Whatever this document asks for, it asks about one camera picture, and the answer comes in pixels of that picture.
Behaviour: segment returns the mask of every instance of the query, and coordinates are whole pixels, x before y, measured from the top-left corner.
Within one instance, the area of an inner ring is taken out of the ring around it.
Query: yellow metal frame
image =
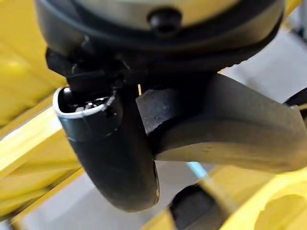
[[[287,0],[285,15],[289,15],[292,10],[300,4],[300,2],[300,0]],[[45,74],[42,71],[42,68],[39,68],[38,73],[40,75]],[[63,81],[59,80],[58,78],[56,82],[57,86],[63,85]],[[64,133],[61,130],[57,118],[51,108],[45,110],[40,115],[35,117],[39,112],[41,112],[50,105],[51,96],[47,96],[41,102],[37,103],[32,108],[28,109],[23,114],[12,120],[8,125],[0,129],[0,137],[3,137],[32,118],[32,120],[7,135],[0,142],[0,182],[3,178],[13,179],[18,178],[20,176],[35,175],[37,173],[43,172],[60,171],[64,173],[60,177],[61,181],[57,181],[59,177],[55,177],[54,181],[56,182],[51,182],[51,186],[39,188],[33,191],[28,191],[26,193],[20,194],[19,196],[16,196],[15,198],[7,199],[5,200],[5,202],[3,200],[0,200],[0,207],[6,206],[7,204],[23,204],[23,206],[19,207],[18,213],[11,218],[11,224],[16,229],[19,229],[19,221],[22,220],[25,215],[36,209],[39,205],[44,203],[56,192],[64,188],[66,185],[68,185],[70,182],[75,180],[83,173],[83,169],[79,169],[80,165],[76,161],[76,159],[71,159],[69,161],[41,162],[36,164],[29,164],[31,159],[35,157],[35,155],[40,149],[43,148],[43,146],[47,146],[48,144],[52,145],[52,143],[57,139],[65,139]],[[301,173],[302,172],[298,172],[298,174],[294,174],[297,180],[300,180],[302,178]],[[26,204],[26,201],[28,200],[32,200],[32,203]],[[169,222],[170,226],[173,225],[172,221],[170,221],[171,217],[167,211],[165,211],[163,215],[155,219],[159,220],[157,222],[163,223],[163,227],[159,229],[170,229],[165,228],[168,225],[167,223]],[[147,228],[150,225],[151,224],[149,223],[148,225],[144,226],[144,229],[150,229]]]

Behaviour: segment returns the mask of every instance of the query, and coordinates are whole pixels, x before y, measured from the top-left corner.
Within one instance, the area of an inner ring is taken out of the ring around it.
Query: yellow metal bar
[[[286,0],[286,6],[284,14],[285,16],[289,16],[292,11],[301,4],[302,0]]]
[[[39,114],[41,111],[51,106],[51,101],[52,101],[52,95],[48,96],[46,99],[42,100],[34,107],[28,109],[23,114],[19,115],[14,120],[10,121],[10,123],[8,123],[7,121],[3,121],[2,123],[0,121],[0,126],[7,124],[6,126],[0,129],[0,138],[3,138],[8,133],[12,132],[20,125],[22,125],[23,123],[27,122],[28,120]]]
[[[48,192],[48,189],[38,189],[26,194],[22,194],[16,197],[12,197],[10,199],[0,200],[0,209],[5,207],[12,207],[15,205],[23,204],[29,200],[38,198]]]
[[[25,230],[19,221],[13,223],[11,220],[8,220],[8,224],[11,230]]]
[[[7,175],[8,177],[24,176],[34,173],[48,172],[48,171],[65,171],[72,169],[79,169],[81,165],[79,162],[59,162],[59,163],[48,163],[48,164],[36,164],[26,165],[17,168],[15,171]]]
[[[36,208],[38,208],[41,204],[43,204],[46,200],[48,200],[50,197],[52,197],[54,194],[56,194],[58,191],[62,190],[64,187],[69,185],[72,181],[77,179],[79,176],[81,176],[84,173],[83,169],[79,169],[74,174],[66,178],[64,181],[62,181],[60,184],[58,184],[56,187],[48,191],[46,194],[44,194],[42,197],[37,199],[34,203],[26,207],[23,211],[21,211],[19,214],[17,214],[15,217],[12,218],[12,223],[20,221],[24,216],[29,214],[30,212],[34,211]]]
[[[7,135],[0,142],[0,179],[26,163],[38,148],[63,135],[52,108]]]

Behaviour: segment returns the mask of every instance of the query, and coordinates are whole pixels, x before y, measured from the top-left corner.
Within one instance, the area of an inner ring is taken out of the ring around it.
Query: white floor
[[[262,52],[224,74],[282,103],[307,87],[307,46],[280,31]],[[196,181],[181,162],[159,162],[158,174],[161,199],[147,211],[127,214],[113,208],[83,175],[27,216],[24,226],[28,230],[138,229],[164,209],[178,191]]]

